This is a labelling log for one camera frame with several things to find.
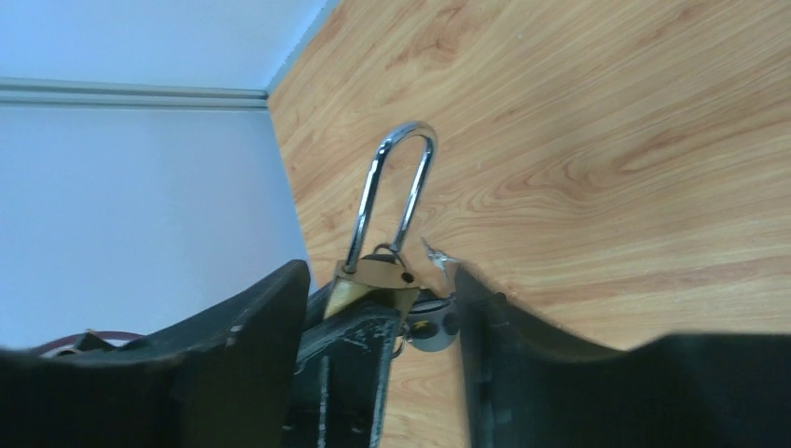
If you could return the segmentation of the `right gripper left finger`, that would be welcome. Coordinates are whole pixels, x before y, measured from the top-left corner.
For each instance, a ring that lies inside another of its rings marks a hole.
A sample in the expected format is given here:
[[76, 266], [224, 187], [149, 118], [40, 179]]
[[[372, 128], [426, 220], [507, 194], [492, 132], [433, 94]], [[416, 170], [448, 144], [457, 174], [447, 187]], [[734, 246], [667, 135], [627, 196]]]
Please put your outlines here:
[[1, 354], [5, 447], [277, 447], [310, 273], [247, 290], [110, 352]]

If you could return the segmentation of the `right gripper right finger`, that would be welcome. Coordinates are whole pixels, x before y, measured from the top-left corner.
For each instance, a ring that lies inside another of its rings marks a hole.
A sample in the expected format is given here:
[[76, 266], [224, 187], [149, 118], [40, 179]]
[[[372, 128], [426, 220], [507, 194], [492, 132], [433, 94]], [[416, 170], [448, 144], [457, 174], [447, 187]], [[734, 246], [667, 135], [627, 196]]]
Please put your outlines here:
[[786, 447], [786, 334], [671, 333], [617, 350], [454, 276], [475, 447]]

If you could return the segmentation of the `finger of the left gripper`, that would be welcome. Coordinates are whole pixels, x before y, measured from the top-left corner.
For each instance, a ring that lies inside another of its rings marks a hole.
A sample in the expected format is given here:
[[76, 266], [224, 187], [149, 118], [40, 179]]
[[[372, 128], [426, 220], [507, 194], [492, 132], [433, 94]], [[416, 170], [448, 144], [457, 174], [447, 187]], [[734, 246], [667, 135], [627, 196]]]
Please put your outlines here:
[[372, 301], [325, 317], [331, 286], [308, 298], [283, 447], [376, 447], [400, 315]]

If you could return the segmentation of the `small padlock keys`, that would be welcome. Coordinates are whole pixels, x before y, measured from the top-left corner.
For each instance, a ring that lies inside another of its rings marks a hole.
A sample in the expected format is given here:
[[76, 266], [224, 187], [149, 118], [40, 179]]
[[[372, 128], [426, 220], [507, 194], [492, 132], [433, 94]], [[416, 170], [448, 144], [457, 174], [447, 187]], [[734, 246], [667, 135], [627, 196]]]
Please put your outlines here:
[[393, 353], [399, 357], [407, 344], [416, 349], [435, 353], [451, 346], [459, 333], [459, 317], [453, 277], [459, 260], [432, 247], [422, 238], [427, 258], [441, 272], [443, 283], [439, 292], [423, 287], [409, 309], [399, 334], [400, 342]]

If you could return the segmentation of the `small brass padlock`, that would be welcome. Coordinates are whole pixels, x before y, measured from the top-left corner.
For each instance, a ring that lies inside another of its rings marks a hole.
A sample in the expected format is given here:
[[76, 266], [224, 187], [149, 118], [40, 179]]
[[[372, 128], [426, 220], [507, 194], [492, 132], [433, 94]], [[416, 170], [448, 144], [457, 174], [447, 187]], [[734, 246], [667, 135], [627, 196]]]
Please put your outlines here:
[[[395, 235], [391, 242], [380, 243], [371, 253], [364, 255], [368, 225], [373, 215], [385, 163], [396, 147], [411, 137], [423, 140], [423, 153], [411, 181]], [[435, 130], [423, 121], [400, 124], [382, 139], [368, 168], [348, 253], [336, 266], [323, 319], [329, 319], [367, 302], [393, 309], [401, 319], [406, 318], [418, 297], [421, 280], [401, 255], [401, 251], [427, 184], [437, 147]]]

